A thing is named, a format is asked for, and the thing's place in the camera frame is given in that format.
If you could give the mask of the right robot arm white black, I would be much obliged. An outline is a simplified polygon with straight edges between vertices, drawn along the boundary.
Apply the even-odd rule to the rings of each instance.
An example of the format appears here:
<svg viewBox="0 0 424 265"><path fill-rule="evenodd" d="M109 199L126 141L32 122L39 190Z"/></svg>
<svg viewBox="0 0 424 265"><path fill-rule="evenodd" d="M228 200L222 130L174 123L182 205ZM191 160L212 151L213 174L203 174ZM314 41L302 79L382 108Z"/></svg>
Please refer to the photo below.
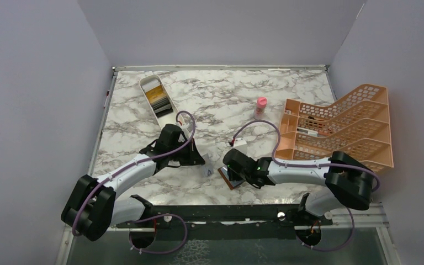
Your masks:
<svg viewBox="0 0 424 265"><path fill-rule="evenodd" d="M377 177L368 167L342 151L318 160L291 161L271 157L254 160L237 149L223 158L233 179L243 179L255 188L284 183L313 184L323 190L307 194L296 210L305 225L333 209L368 210Z"/></svg>

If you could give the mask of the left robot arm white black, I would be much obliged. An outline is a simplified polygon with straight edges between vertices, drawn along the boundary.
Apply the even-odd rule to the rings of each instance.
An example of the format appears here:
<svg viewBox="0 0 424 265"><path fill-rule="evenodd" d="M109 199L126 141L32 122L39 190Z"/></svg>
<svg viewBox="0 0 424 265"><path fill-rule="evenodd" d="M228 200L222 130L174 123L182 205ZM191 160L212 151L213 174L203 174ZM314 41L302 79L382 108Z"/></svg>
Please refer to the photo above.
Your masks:
<svg viewBox="0 0 424 265"><path fill-rule="evenodd" d="M123 222L146 226L151 221L152 213L148 209L151 204L140 197L123 200L119 197L140 181L169 167L171 161L180 166L205 165L194 140L180 126L167 124L158 139L125 165L99 178L87 174L80 177L62 210L62 222L90 241Z"/></svg>

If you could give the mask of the white credit card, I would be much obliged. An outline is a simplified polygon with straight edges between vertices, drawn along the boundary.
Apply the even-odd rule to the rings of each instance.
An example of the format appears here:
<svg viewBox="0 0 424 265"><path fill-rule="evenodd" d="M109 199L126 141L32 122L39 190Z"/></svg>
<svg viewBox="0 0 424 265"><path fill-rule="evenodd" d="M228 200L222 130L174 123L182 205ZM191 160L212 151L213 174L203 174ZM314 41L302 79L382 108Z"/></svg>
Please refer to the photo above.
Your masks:
<svg viewBox="0 0 424 265"><path fill-rule="evenodd" d="M210 177L214 173L214 164L212 163L208 153L202 156L205 163L202 165L201 169L203 171L204 177Z"/></svg>

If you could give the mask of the brown leather card holder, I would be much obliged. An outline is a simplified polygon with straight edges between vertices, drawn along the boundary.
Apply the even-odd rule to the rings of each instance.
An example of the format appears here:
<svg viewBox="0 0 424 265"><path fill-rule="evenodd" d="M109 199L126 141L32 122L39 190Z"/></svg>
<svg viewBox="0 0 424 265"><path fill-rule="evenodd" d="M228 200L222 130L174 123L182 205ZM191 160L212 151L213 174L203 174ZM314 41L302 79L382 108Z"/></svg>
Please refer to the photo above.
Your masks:
<svg viewBox="0 0 424 265"><path fill-rule="evenodd" d="M241 184L245 183L245 180L238 177L238 179L233 180L231 173L227 171L226 166L222 166L218 169L218 173L222 176L223 180L227 184L227 186L230 188L230 190L234 190L237 187L239 187Z"/></svg>

